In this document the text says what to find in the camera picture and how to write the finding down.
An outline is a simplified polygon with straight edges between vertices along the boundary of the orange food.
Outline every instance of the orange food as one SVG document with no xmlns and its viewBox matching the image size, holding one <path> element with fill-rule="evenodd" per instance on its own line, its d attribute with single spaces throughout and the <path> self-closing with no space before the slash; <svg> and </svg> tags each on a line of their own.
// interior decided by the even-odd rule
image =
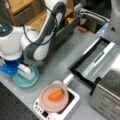
<svg viewBox="0 0 120 120">
<path fill-rule="evenodd" d="M 78 30 L 81 31 L 81 32 L 84 32 L 84 33 L 87 32 L 87 29 L 85 29 L 85 28 L 83 28 L 83 27 L 78 27 Z"/>
<path fill-rule="evenodd" d="M 64 96 L 64 90 L 58 90 L 48 96 L 48 99 L 51 101 L 58 101 Z"/>
</svg>

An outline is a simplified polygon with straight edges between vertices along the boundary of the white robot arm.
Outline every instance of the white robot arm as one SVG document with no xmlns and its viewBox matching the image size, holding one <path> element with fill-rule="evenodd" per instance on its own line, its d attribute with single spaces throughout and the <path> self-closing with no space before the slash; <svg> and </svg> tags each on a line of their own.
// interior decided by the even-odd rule
<svg viewBox="0 0 120 120">
<path fill-rule="evenodd" d="M 105 32 L 105 38 L 116 44 L 120 44 L 120 0 L 111 0 L 112 13 L 109 26 Z"/>
<path fill-rule="evenodd" d="M 66 3 L 67 0 L 45 0 L 49 9 L 47 9 L 47 18 L 41 32 L 37 35 L 35 31 L 26 30 L 30 40 L 24 34 L 20 41 L 26 57 L 33 60 L 43 60 L 46 57 L 55 30 L 65 16 Z"/>
<path fill-rule="evenodd" d="M 23 63 L 23 51 L 32 60 L 43 60 L 47 56 L 55 30 L 65 16 L 66 4 L 67 0 L 45 0 L 47 18 L 39 34 L 30 26 L 0 28 L 0 51 L 6 63 L 3 72 L 11 76 L 18 72 L 26 79 L 34 77 L 31 67 Z"/>
</svg>

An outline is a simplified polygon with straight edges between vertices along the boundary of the cable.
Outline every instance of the cable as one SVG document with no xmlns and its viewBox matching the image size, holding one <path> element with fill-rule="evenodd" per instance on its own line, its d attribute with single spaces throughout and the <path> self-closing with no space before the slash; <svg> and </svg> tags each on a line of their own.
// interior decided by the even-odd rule
<svg viewBox="0 0 120 120">
<path fill-rule="evenodd" d="M 28 38 L 28 36 L 27 36 L 27 34 L 26 34 L 26 31 L 25 31 L 25 26 L 23 26 L 23 30 L 24 30 L 25 37 L 26 37 L 27 40 L 28 40 L 30 43 L 32 43 L 33 45 L 37 45 L 37 46 L 45 45 L 45 44 L 47 44 L 49 41 L 51 41 L 51 38 L 50 38 L 48 41 L 46 41 L 45 43 L 42 43 L 42 44 L 34 43 L 34 42 L 32 42 L 32 41 Z"/>
<path fill-rule="evenodd" d="M 57 19 L 56 19 L 56 15 L 46 6 L 46 5 L 44 5 L 43 3 L 41 3 L 41 1 L 40 0 L 38 0 L 38 2 L 42 5 L 42 6 L 44 6 L 46 9 L 48 9 L 50 12 L 51 12 L 51 15 L 54 17 L 54 20 L 55 20 L 55 29 L 54 29 L 54 34 L 53 34 L 53 36 L 55 35 L 55 31 L 57 31 Z M 29 38 L 28 38 L 28 36 L 27 36 L 27 34 L 26 34 L 26 31 L 25 31 L 25 26 L 23 25 L 23 30 L 24 30 L 24 34 L 25 34 L 25 37 L 28 39 L 28 41 L 30 42 L 30 43 L 32 43 L 33 45 L 37 45 L 37 46 L 40 46 L 40 45 L 45 45 L 45 44 L 47 44 L 49 41 L 51 41 L 51 38 L 48 40 L 48 41 L 46 41 L 45 43 L 42 43 L 42 44 L 37 44 L 37 43 L 34 43 L 34 42 L 32 42 Z"/>
<path fill-rule="evenodd" d="M 99 15 L 97 15 L 97 14 L 95 14 L 95 13 L 92 13 L 92 12 L 89 12 L 89 11 L 82 11 L 81 13 L 89 13 L 89 14 L 95 15 L 95 16 L 101 18 L 102 20 L 104 20 L 105 23 L 106 23 L 106 22 L 109 23 L 104 17 L 99 16 Z"/>
</svg>

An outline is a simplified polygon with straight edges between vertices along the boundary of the pink plate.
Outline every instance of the pink plate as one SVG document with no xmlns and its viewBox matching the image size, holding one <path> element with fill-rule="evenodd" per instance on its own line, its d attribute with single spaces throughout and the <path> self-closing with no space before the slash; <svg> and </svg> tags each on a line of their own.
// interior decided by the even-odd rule
<svg viewBox="0 0 120 120">
<path fill-rule="evenodd" d="M 48 96 L 57 90 L 64 90 L 64 97 L 58 101 L 50 101 Z M 46 87 L 40 95 L 40 105 L 47 112 L 60 112 L 62 111 L 68 103 L 68 92 L 64 85 L 50 85 Z"/>
</svg>

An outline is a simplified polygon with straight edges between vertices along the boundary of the gray table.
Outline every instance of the gray table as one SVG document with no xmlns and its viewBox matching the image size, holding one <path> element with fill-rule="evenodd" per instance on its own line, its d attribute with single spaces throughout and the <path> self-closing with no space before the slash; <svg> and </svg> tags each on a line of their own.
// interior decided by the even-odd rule
<svg viewBox="0 0 120 120">
<path fill-rule="evenodd" d="M 54 80 L 63 81 L 70 73 L 68 67 L 71 66 L 96 39 L 97 36 L 90 32 L 80 33 L 75 29 L 74 34 L 71 35 L 64 44 L 59 46 L 58 49 L 54 49 L 45 62 L 36 64 L 40 71 L 40 78 L 37 84 L 31 88 L 23 89 L 16 86 L 12 78 L 3 73 L 0 73 L 0 81 L 33 111 L 32 105 L 44 87 L 51 84 Z M 80 95 L 81 100 L 71 111 L 67 119 L 106 120 L 106 118 L 90 107 L 90 89 L 83 85 L 78 78 L 75 78 L 70 88 Z"/>
</svg>

